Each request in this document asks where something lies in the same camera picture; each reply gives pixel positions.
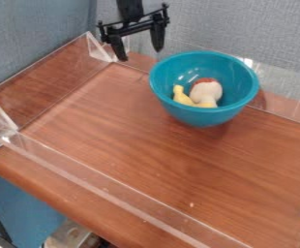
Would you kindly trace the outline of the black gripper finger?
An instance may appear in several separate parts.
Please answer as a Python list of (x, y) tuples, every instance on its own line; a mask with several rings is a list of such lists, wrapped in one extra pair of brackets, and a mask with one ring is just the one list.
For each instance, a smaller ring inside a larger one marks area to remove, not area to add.
[(154, 14), (152, 17), (152, 26), (149, 29), (150, 42), (156, 52), (160, 52), (164, 47), (165, 23), (161, 14)]
[(128, 60), (128, 56), (125, 53), (122, 37), (117, 34), (109, 34), (108, 41), (109, 41), (109, 44), (110, 44), (110, 47), (112, 47), (112, 50), (114, 52), (117, 59), (125, 62)]

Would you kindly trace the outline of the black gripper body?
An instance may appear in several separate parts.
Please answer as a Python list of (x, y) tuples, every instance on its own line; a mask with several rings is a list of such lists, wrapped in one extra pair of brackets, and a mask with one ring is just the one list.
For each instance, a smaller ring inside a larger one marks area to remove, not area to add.
[(145, 13), (142, 0), (116, 0), (117, 10), (121, 16), (121, 19), (116, 22), (102, 24), (98, 21), (97, 27), (100, 29), (101, 40), (105, 43), (108, 41), (109, 34), (117, 34), (121, 37), (132, 35), (134, 33), (142, 32), (145, 30), (150, 31), (152, 19), (150, 17), (154, 14), (161, 14), (164, 18), (165, 27), (169, 23), (168, 16), (168, 4), (162, 3), (161, 7)]

